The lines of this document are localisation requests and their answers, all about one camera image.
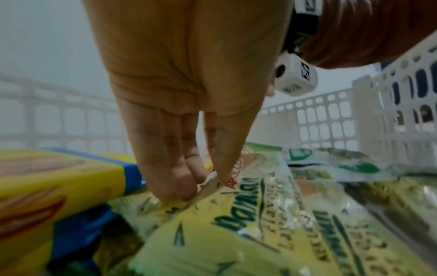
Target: brown sleeve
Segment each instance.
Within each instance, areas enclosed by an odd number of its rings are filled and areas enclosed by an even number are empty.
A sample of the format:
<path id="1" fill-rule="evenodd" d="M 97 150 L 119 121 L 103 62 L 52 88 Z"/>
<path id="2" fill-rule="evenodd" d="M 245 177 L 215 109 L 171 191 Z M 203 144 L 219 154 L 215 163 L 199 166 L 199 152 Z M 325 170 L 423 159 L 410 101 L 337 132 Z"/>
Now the brown sleeve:
<path id="1" fill-rule="evenodd" d="M 322 68 L 396 59 L 437 29 L 437 0 L 324 0 L 300 56 Z"/>

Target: wearable device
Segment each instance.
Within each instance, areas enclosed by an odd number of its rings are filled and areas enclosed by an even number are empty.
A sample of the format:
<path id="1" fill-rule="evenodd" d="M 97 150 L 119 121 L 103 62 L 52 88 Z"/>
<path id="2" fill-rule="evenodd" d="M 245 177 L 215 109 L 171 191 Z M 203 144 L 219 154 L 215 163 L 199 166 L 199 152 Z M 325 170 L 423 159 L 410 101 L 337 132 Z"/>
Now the wearable device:
<path id="1" fill-rule="evenodd" d="M 318 76 L 315 67 L 296 53 L 304 41 L 315 35 L 322 9 L 323 0 L 295 0 L 282 54 L 275 65 L 275 90 L 289 96 L 299 96 L 316 88 Z"/>

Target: black wristband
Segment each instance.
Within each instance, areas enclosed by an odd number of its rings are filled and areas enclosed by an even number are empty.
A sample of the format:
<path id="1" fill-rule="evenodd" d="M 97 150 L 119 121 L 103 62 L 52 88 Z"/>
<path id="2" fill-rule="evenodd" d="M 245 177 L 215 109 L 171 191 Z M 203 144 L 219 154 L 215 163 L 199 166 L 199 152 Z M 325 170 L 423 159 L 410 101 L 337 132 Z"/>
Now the black wristband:
<path id="1" fill-rule="evenodd" d="M 295 53 L 299 50 L 300 45 L 308 38 L 315 35 L 319 27 L 319 17 L 309 14 L 298 14 L 293 9 L 290 25 L 288 26 L 287 35 L 282 46 L 282 51 Z"/>

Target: black circle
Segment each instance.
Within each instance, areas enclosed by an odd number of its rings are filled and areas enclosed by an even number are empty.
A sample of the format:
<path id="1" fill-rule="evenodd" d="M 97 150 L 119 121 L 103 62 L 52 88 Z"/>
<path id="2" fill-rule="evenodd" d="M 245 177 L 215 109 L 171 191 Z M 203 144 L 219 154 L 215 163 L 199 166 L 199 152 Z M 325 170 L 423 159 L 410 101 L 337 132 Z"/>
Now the black circle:
<path id="1" fill-rule="evenodd" d="M 285 65 L 281 64 L 276 68 L 275 77 L 280 78 L 285 72 Z"/>

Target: hand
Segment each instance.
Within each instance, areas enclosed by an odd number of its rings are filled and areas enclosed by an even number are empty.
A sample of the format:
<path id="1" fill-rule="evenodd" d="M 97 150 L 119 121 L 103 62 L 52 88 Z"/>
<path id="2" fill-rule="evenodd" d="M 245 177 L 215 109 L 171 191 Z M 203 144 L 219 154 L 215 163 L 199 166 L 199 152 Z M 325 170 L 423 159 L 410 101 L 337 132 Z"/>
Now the hand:
<path id="1" fill-rule="evenodd" d="M 148 188 L 188 200 L 208 151 L 227 182 L 257 116 L 288 27 L 290 0 L 85 0 Z"/>

